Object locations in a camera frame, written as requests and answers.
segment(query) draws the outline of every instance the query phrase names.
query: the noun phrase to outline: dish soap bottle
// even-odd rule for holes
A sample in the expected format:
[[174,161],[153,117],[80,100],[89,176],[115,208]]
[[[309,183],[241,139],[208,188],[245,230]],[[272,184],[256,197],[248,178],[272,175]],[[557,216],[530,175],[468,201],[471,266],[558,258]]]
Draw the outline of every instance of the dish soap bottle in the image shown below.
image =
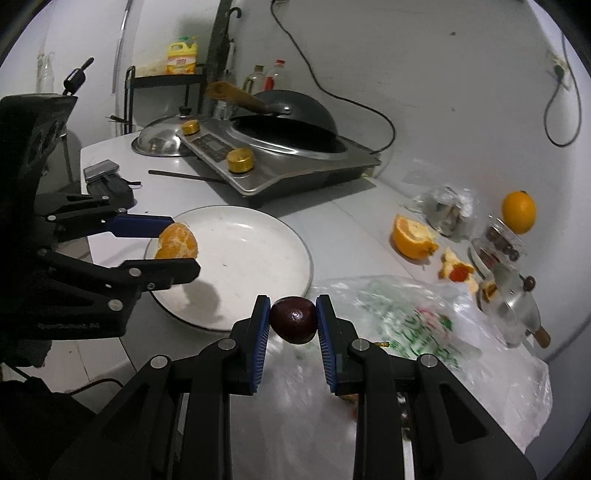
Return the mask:
[[168,48],[167,75],[194,75],[197,68],[197,42],[189,46],[189,37],[182,37]]

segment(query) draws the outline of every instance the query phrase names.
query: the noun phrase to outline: plate rim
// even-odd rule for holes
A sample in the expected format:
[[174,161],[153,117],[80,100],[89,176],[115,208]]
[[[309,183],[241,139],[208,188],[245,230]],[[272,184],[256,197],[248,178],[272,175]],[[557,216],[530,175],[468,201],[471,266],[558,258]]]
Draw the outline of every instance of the plate rim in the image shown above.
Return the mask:
[[[195,210],[202,210],[204,208],[211,208],[211,207],[224,207],[224,208],[240,209],[240,210],[253,210],[254,212],[260,213],[262,215],[272,218],[273,220],[278,221],[279,223],[282,223],[289,230],[291,230],[294,233],[294,235],[300,240],[301,244],[304,246],[304,249],[306,250],[306,254],[308,255],[308,260],[310,262],[310,275],[308,276],[308,282],[306,284],[306,288],[302,292],[302,295],[305,295],[308,292],[308,290],[310,289],[310,286],[312,285],[312,279],[314,278],[314,261],[312,260],[312,254],[310,253],[310,249],[308,249],[308,245],[306,245],[306,242],[304,242],[304,239],[298,234],[298,232],[296,232],[292,227],[290,227],[283,220],[279,220],[277,217],[273,217],[273,215],[269,215],[267,212],[262,212],[260,210],[256,210],[254,208],[249,208],[249,207],[241,207],[238,205],[204,205],[202,207],[196,207],[196,208],[191,208],[189,210],[185,210],[184,212],[181,212],[178,215],[175,215],[174,217],[172,217],[172,219],[176,222],[176,219],[178,217],[180,217],[181,215],[184,215],[185,213],[193,212]],[[157,238],[151,238],[150,241],[148,242],[148,245],[146,245],[146,248],[144,250],[144,260],[152,260],[151,258],[146,258],[146,255],[148,254],[148,248],[150,247],[150,243],[152,240],[157,240]],[[166,308],[164,305],[162,305],[162,303],[156,298],[154,291],[150,291],[150,294],[152,295],[152,298],[155,300],[155,302],[166,313],[168,313],[171,317],[173,317],[173,318],[179,320],[180,322],[183,322],[184,324],[189,325],[193,328],[200,329],[200,330],[203,330],[205,332],[210,332],[210,333],[228,333],[228,332],[231,332],[232,328],[234,327],[234,324],[232,324],[232,328],[230,328],[230,329],[217,329],[217,328],[207,328],[207,327],[203,327],[201,325],[197,325],[195,323],[190,323],[187,320],[184,320],[181,317],[179,317],[178,315],[174,314],[168,308]]]

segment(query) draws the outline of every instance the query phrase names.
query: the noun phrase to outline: control panel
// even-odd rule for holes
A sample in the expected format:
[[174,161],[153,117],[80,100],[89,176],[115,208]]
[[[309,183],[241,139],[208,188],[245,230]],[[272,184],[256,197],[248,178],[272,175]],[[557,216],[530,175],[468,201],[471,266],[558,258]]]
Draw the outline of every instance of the control panel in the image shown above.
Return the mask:
[[228,154],[236,148],[220,140],[218,137],[214,137],[212,134],[192,138],[191,143],[215,163],[225,160]]

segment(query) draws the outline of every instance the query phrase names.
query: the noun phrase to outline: power cord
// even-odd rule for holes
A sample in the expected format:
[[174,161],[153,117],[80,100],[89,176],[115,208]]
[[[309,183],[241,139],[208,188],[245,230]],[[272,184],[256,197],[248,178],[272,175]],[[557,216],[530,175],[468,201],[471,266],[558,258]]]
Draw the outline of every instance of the power cord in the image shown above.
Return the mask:
[[390,128],[392,129],[392,138],[390,139],[390,142],[388,142],[388,144],[385,147],[379,148],[378,150],[371,151],[370,154],[380,153],[380,152],[383,152],[384,150],[386,150],[390,145],[392,145],[394,143],[394,140],[396,140],[396,127],[394,127],[394,124],[392,123],[392,121],[386,115],[384,115],[382,112],[376,110],[375,108],[371,108],[370,106],[356,102],[355,100],[350,100],[348,98],[341,97],[339,95],[335,95],[334,93],[331,93],[328,90],[326,90],[320,84],[320,82],[316,78],[316,74],[314,74],[314,70],[312,69],[312,65],[310,64],[310,61],[308,60],[306,55],[304,55],[304,52],[302,52],[300,46],[297,44],[293,35],[283,26],[283,24],[279,21],[279,19],[275,15],[275,11],[273,10],[273,5],[275,5],[275,2],[277,2],[277,0],[271,0],[271,6],[270,6],[271,15],[273,15],[273,18],[275,19],[275,22],[277,23],[277,25],[279,25],[279,28],[282,29],[285,32],[285,34],[290,38],[291,42],[293,43],[293,46],[298,51],[298,53],[300,54],[300,56],[302,57],[304,62],[306,62],[308,70],[310,71],[310,75],[312,76],[312,80],[314,80],[314,83],[320,89],[320,91],[324,92],[326,95],[328,95],[332,98],[336,98],[337,100],[342,100],[343,102],[352,103],[353,105],[356,105],[358,107],[365,108],[366,110],[369,110],[370,112],[373,112],[376,115],[379,115],[380,117],[382,117],[384,120],[386,120],[388,122],[388,124],[390,125]]
[[84,390],[88,390],[89,388],[94,387],[95,385],[99,385],[101,383],[107,383],[107,382],[116,383],[121,388],[123,388],[123,383],[121,383],[116,378],[100,378],[99,380],[95,380],[94,382],[90,382],[89,384],[84,385],[84,387],[80,387],[75,390],[72,390],[71,392],[68,392],[66,395],[69,395],[69,396],[76,395],[80,392],[83,392]]
[[[21,377],[25,378],[26,380],[29,380],[31,377],[31,375],[26,374],[25,372],[23,372],[20,368],[18,367],[14,367],[13,365],[10,364],[6,364],[6,366],[8,368],[10,368],[11,370],[15,371],[17,374],[19,374]],[[84,385],[83,387],[77,388],[75,390],[72,390],[71,392],[68,392],[66,395],[72,396],[72,395],[76,395],[80,392],[83,392],[84,390],[88,390],[89,388],[94,387],[95,385],[99,385],[101,383],[116,383],[117,385],[119,385],[121,388],[123,388],[123,383],[121,383],[119,380],[117,380],[116,378],[99,378],[98,380],[95,380],[94,382],[90,382],[89,384]]]
[[552,94],[552,97],[550,97],[550,100],[548,101],[548,105],[546,105],[546,109],[544,110],[544,131],[546,132],[546,137],[548,137],[548,140],[550,140],[550,143],[552,143],[555,147],[559,147],[559,148],[568,147],[569,145],[572,145],[578,139],[579,134],[581,133],[581,125],[583,123],[583,110],[582,110],[582,106],[581,106],[581,95],[579,93],[579,86],[577,85],[577,79],[574,77],[573,69],[570,66],[569,57],[566,53],[566,37],[564,36],[564,33],[562,34],[562,52],[564,54],[564,61],[566,62],[569,72],[573,76],[574,89],[577,93],[577,105],[579,107],[579,122],[577,124],[577,130],[574,133],[573,138],[571,138],[566,143],[558,143],[558,142],[554,141],[552,139],[552,137],[550,136],[550,133],[548,132],[548,112],[550,111],[550,107],[552,106],[552,104],[554,103],[554,100],[556,99],[556,96],[558,95],[558,92],[560,90],[560,86],[562,85],[562,80],[564,79],[564,75],[565,75],[564,69],[560,65],[555,65],[554,66],[554,73],[556,74],[556,88],[554,89],[554,93]]

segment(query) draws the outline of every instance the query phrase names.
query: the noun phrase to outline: cut orange half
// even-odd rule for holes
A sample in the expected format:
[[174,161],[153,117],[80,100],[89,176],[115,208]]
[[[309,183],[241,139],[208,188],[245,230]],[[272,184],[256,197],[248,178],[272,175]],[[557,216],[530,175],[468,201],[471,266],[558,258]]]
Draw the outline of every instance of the cut orange half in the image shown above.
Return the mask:
[[423,260],[430,257],[439,248],[433,239],[434,236],[427,225],[401,215],[396,216],[391,240],[396,249],[405,257],[413,260]]

